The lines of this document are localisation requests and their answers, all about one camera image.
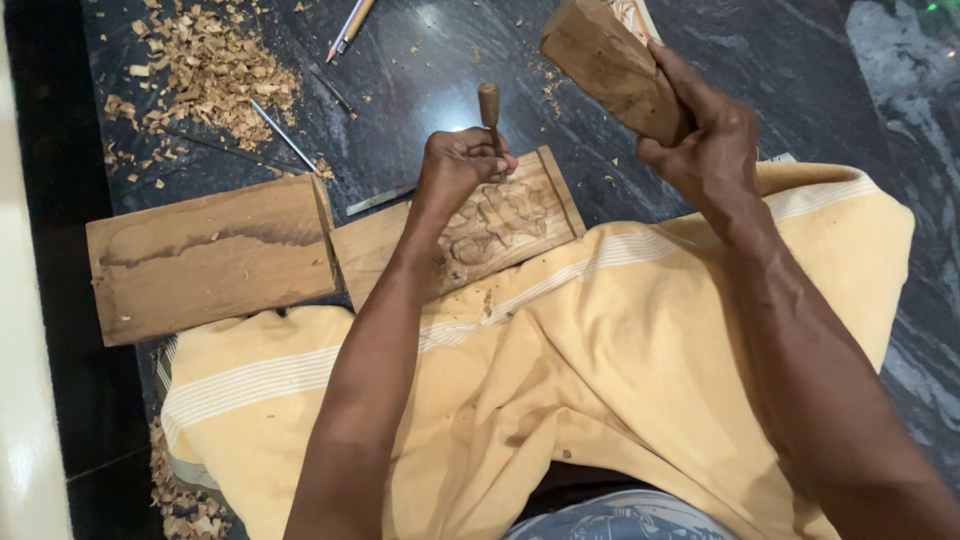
carving tool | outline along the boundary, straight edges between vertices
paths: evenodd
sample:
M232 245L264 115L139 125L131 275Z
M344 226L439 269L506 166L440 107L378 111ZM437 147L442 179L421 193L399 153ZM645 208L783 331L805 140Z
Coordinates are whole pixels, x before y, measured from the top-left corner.
M228 154L233 154L234 156L239 156L239 157L244 158L244 159L246 159L246 160L256 161L257 163L266 163L266 164L270 165L271 167L273 167L274 169L279 169L279 170L284 171L284 172L288 172L288 173L295 174L295 175L298 175L298 176L301 175L301 174L307 174L308 172L310 172L310 171L308 171L308 170L303 170L303 169L301 169L301 168L299 168L299 167L295 167L294 165L289 165L289 164L287 164L287 163L284 163L283 161L271 160L270 158L265 158L265 157L263 157L263 156L258 156L257 154L253 154L253 153L251 153L251 152L244 152L243 150L240 150L240 149L237 149L237 148L228 148L228 147L224 146L223 143L219 143L219 144L218 144L218 143L216 143L216 142L212 142L212 141L206 140L206 139L201 138L201 137L198 137L198 136L196 136L196 135L191 135L191 134L182 132L182 131L180 131L180 130L171 128L170 126L160 126L160 129L163 130L163 131L165 131L165 132L167 132L167 133L170 134L170 135L183 137L183 138L185 138L185 139L187 139L187 140L192 140L192 141L196 142L197 144L202 144L203 146L209 146L210 148L213 148L214 150L219 150L219 151L221 151L221 152L227 152Z
M490 129L493 137L493 150L498 158L503 158L503 146L500 145L500 135L496 132L496 123L500 119L500 88L494 83L483 83L477 89L480 98L480 121L483 127ZM507 171L500 173L500 182L506 182Z
M371 209L377 205L382 205L387 201L393 201L397 197L402 197L407 193L410 193L417 188L417 183L402 185L397 189L391 189L390 191L384 191L379 195L373 195L370 199L357 203L355 205L347 207L347 215L353 215L355 213L362 212L365 209Z
M307 166L310 167L310 170L311 170L311 171L316 171L316 170L317 170L317 165L314 165L314 164L313 164L313 161L308 160L308 159L306 158L306 156L303 154L303 152L300 151L300 148L297 148L297 145L294 144L294 141L290 140L290 137L288 137L287 134L284 133L283 130L280 129L280 127L276 124L276 122L274 122L274 121L270 118L270 116L267 116L267 113L264 112L263 109L261 109L259 105L257 105L257 103L253 100L253 98L251 98L250 103L251 103L251 105L253 105L253 108L256 109L256 111L260 113L260 116L263 116L263 119L266 120L268 124L270 124L270 127L271 127L271 128L274 128L274 131L277 132L277 133L279 133L280 136L283 137L283 140L287 141L287 144L290 145L290 148L293 148L293 149L294 149L294 152L296 152L297 155L300 156L300 159L303 160L303 162L306 163Z
M333 56L337 53L344 54L347 46L357 35L357 31L360 30L360 23L363 22L372 5L373 0L357 0L356 5L353 6L353 11L347 17L347 23L344 24L344 28L337 38L333 40L333 46L330 47L330 52L326 55L326 61L333 60Z
M316 77L322 85L326 86L326 89L330 90L330 93L333 94L333 97L340 102L340 105L342 105L344 109L347 110L347 113L353 114L353 107L350 106L350 103L346 98L344 98L343 94L337 90L337 87L333 85L333 81L327 79L318 65L316 65L313 61L307 61L306 68L308 71L310 71L310 73L313 73L313 76Z

metal chisel blade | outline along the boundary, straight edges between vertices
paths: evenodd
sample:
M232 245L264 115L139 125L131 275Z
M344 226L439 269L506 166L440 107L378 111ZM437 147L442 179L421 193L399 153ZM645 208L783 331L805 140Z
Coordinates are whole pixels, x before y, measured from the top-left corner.
M387 201L393 201L397 197L402 197L407 193L410 193L417 188L417 183L402 185L397 189L391 189L390 191L384 191L379 195L374 195L370 199L357 203L355 205L347 207L347 215L353 215L355 213L362 212L365 209L371 209L377 205L382 205Z

wooden board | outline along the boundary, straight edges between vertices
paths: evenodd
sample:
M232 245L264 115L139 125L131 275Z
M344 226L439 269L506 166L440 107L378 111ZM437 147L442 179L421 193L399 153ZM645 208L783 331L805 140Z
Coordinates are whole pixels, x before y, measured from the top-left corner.
M439 242L438 298L583 236L580 212L550 149L521 156L505 184L484 184L450 220ZM394 252L409 213L405 203L330 235L353 307L359 311Z
M622 1L615 7L625 9ZM566 0L546 23L540 53L625 126L676 146L695 128L693 117L641 38L614 11L601 0ZM618 13L626 21L628 15L642 18L646 9ZM656 34L652 21L644 28Z
M306 175L88 223L104 343L334 292L314 189Z

hand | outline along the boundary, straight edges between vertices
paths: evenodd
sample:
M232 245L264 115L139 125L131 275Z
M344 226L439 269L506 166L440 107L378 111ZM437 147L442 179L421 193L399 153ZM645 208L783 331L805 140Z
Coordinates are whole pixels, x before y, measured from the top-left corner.
M423 167L411 213L426 214L441 229L482 183L500 182L500 172L512 174L518 165L506 139L500 136L503 158L496 157L490 131L470 128L436 132L423 149Z
M721 235L744 208L756 208L756 116L704 82L672 50L651 41L650 53L677 97L697 120L697 131L676 148L652 138L637 142L636 155L693 204Z

yellow cloth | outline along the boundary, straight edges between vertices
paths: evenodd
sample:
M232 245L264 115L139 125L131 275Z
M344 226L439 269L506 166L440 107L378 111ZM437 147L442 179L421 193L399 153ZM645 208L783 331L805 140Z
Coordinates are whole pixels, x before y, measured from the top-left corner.
M912 214L849 167L758 171L780 233L878 369ZM646 480L743 539L836 538L751 409L722 249L699 214L609 223L428 305L385 536L498 538L555 459ZM352 320L300 307L180 335L172 453L206 466L253 540L282 536Z

